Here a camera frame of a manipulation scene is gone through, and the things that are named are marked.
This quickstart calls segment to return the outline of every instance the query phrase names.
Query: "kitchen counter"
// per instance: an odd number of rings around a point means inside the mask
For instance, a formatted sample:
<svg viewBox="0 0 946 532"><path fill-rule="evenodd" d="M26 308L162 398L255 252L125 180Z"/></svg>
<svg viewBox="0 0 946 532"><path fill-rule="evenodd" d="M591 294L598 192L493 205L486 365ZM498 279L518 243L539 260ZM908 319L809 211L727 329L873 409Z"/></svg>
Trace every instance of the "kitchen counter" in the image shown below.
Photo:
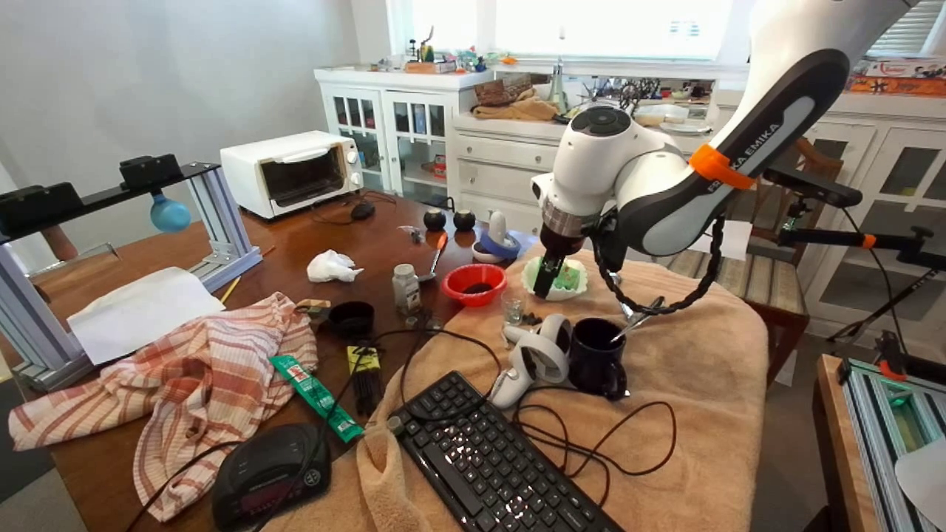
<svg viewBox="0 0 946 532"><path fill-rule="evenodd" d="M359 66L316 67L320 84L365 84L365 85L410 85L459 91L493 81L490 70L477 75L406 75L406 70L369 70Z"/></svg>
<svg viewBox="0 0 946 532"><path fill-rule="evenodd" d="M743 91L715 91L715 106L737 109ZM854 94L843 91L829 109L830 119L898 119L898 122L946 122L944 99L914 99L914 94Z"/></svg>
<svg viewBox="0 0 946 532"><path fill-rule="evenodd" d="M462 134L477 134L477 137L498 137L498 138L529 138L529 143L549 143L560 146L566 125L554 125L554 122L480 122L471 113L459 113L456 115L456 130ZM697 146L703 146L713 134L668 134L681 150L694 150Z"/></svg>

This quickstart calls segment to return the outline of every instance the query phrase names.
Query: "paper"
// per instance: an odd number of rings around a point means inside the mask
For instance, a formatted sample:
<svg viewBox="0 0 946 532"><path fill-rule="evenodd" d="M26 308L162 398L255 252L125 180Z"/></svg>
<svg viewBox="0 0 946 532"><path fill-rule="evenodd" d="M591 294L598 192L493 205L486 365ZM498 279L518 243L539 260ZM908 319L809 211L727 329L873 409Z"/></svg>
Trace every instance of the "paper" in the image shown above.
<svg viewBox="0 0 946 532"><path fill-rule="evenodd" d="M66 323L98 367L218 311L224 305L206 294L200 279L172 267L94 299Z"/></svg>
<svg viewBox="0 0 946 532"><path fill-rule="evenodd" d="M691 252L709 255L709 227L706 233L691 246ZM747 248L747 237L750 237L750 223L734 223L727 220L722 226L722 258L727 260L744 260L744 248Z"/></svg>
<svg viewBox="0 0 946 532"><path fill-rule="evenodd" d="M903 456L895 483L926 520L946 530L946 437Z"/></svg>

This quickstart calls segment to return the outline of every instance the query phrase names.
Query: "bottle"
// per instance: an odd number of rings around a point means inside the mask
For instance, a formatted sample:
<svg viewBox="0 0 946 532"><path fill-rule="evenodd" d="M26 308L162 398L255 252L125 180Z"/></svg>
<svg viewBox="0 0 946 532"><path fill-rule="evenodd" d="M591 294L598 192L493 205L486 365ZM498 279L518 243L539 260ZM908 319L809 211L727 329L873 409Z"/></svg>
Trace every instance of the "bottle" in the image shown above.
<svg viewBox="0 0 946 532"><path fill-rule="evenodd" d="M394 267L391 283L396 314L407 329L415 329L421 319L421 279L415 273L415 263Z"/></svg>
<svg viewBox="0 0 946 532"><path fill-rule="evenodd" d="M554 103L557 115L569 115L561 59L554 67L549 103Z"/></svg>

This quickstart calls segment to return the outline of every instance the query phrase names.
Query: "blue object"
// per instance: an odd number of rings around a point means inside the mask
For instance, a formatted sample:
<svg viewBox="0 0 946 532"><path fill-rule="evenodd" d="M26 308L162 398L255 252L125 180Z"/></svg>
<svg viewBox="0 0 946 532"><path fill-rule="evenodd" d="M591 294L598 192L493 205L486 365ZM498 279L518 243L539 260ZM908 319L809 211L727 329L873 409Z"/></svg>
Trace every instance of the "blue object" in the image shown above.
<svg viewBox="0 0 946 532"><path fill-rule="evenodd" d="M180 202L168 202L162 192L152 192L152 226L162 233L186 230L189 211Z"/></svg>
<svg viewBox="0 0 946 532"><path fill-rule="evenodd" d="M506 233L506 239L498 243L489 230L483 230L477 239L477 248L499 258L502 263L512 263L521 258L521 243L512 233Z"/></svg>

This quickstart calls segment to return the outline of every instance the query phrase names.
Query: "computer mouse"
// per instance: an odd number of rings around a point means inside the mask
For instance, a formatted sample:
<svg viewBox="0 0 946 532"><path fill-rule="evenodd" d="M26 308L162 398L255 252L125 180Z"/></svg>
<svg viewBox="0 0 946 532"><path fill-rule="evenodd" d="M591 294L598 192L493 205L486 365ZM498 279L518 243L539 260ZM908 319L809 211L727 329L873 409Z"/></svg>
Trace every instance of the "computer mouse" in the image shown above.
<svg viewBox="0 0 946 532"><path fill-rule="evenodd" d="M375 205L359 202L359 205L353 206L353 220L354 220L354 223L369 220L369 217L375 217Z"/></svg>
<svg viewBox="0 0 946 532"><path fill-rule="evenodd" d="M212 484L218 530L246 530L328 490L326 425L282 425L237 446Z"/></svg>

